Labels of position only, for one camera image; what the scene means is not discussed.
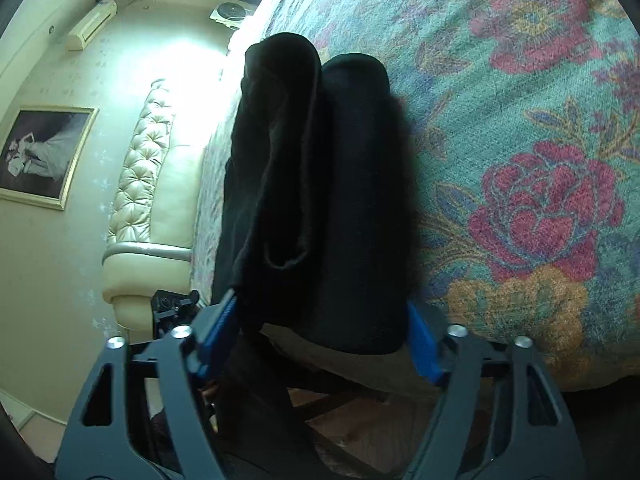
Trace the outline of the black pants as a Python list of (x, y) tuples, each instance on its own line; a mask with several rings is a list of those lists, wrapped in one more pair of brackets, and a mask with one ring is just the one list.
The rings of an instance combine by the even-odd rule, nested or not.
[(235, 479), (327, 479), (291, 388), (326, 385), (262, 331), (287, 328), (356, 356), (407, 338), (413, 229), (398, 107), (365, 54), (322, 62), (277, 34), (245, 55), (224, 177), (212, 295), (238, 298), (240, 332), (214, 395)]

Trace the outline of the cream tufted headboard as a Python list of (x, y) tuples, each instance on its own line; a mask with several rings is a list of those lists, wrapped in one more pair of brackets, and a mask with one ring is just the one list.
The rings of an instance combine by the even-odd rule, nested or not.
[(133, 340), (152, 336), (157, 290), (190, 292), (196, 208), (207, 136), (184, 120), (180, 96), (153, 81), (112, 201), (102, 296)]

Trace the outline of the framed black white picture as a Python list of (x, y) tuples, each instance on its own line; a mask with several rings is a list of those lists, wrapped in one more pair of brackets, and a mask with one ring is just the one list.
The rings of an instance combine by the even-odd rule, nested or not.
[(65, 209), (96, 107), (21, 106), (1, 138), (1, 198)]

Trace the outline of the white fan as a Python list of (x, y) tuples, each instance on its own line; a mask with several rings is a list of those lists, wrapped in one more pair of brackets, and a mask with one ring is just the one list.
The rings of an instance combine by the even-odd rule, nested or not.
[(224, 1), (209, 14), (209, 18), (228, 29), (238, 30), (242, 24), (254, 14), (253, 9), (246, 8), (242, 4)]

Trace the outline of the white air conditioner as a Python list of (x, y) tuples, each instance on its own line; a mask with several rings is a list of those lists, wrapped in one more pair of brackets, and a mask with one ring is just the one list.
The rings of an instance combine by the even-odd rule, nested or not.
[(85, 50), (116, 14), (117, 3), (115, 0), (102, 0), (97, 3), (67, 34), (66, 50), (70, 52)]

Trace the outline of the floral bedspread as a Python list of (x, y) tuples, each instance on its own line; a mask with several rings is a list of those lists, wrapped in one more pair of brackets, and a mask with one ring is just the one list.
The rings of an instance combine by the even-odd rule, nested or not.
[(230, 42), (190, 283), (213, 284), (244, 54), (277, 32), (381, 61), (409, 126), (422, 297), (558, 383), (639, 370), (639, 35), (618, 0), (262, 0)]

